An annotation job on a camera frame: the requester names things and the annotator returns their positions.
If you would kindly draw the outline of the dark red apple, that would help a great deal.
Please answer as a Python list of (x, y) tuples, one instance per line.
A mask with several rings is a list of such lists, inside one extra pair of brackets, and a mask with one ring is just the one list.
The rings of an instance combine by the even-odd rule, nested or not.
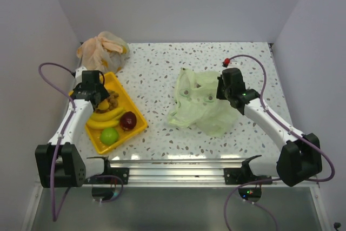
[(137, 117), (132, 111), (125, 112), (119, 119), (119, 125), (124, 131), (133, 130), (137, 124)]

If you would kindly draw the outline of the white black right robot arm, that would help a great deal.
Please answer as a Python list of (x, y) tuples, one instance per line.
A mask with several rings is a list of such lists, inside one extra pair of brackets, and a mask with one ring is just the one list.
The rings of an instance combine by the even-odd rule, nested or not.
[(272, 111), (256, 90), (246, 89), (239, 69), (222, 71), (218, 77), (217, 98), (227, 100), (233, 108), (256, 123), (280, 152), (277, 157), (256, 155), (245, 159), (239, 175), (242, 182), (251, 184), (267, 177), (278, 177), (293, 187), (322, 171), (318, 137), (297, 130)]

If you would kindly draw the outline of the bunch of longan fruit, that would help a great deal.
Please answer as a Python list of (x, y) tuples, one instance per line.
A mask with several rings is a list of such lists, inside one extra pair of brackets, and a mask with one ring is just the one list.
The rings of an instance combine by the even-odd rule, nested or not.
[(113, 90), (108, 90), (109, 96), (107, 98), (109, 102), (109, 108), (107, 110), (99, 110), (96, 108), (95, 112), (98, 114), (103, 114), (109, 111), (114, 110), (118, 107), (118, 93)]

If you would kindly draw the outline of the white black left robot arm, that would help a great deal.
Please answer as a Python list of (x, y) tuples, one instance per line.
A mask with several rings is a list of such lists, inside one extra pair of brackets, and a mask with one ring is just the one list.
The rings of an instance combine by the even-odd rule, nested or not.
[(112, 170), (103, 157), (83, 158), (77, 147), (82, 130), (94, 110), (108, 97), (105, 77), (97, 70), (80, 69), (79, 80), (69, 98), (66, 114), (54, 136), (47, 144), (38, 145), (35, 158), (41, 185), (44, 188), (80, 187), (88, 178), (108, 183)]

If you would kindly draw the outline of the orange yellow mango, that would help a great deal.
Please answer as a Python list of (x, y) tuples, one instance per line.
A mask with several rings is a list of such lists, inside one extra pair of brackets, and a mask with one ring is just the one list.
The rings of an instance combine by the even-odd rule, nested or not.
[(97, 109), (99, 110), (107, 110), (109, 108), (109, 102), (107, 99), (103, 100), (98, 106)]

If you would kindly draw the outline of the green apple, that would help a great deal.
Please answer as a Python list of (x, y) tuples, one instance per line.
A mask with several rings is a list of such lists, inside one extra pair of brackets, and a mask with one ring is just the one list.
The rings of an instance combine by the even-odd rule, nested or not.
[(111, 146), (118, 141), (119, 133), (115, 128), (105, 128), (99, 139), (105, 146)]

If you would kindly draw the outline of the green knotted plastic bag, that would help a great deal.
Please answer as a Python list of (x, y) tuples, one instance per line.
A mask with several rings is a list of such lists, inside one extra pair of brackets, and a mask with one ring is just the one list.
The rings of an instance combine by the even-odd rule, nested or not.
[(217, 71), (181, 68), (168, 123), (179, 128), (195, 125), (211, 137), (222, 137), (228, 132), (238, 119), (238, 111), (228, 101), (216, 97), (219, 76)]

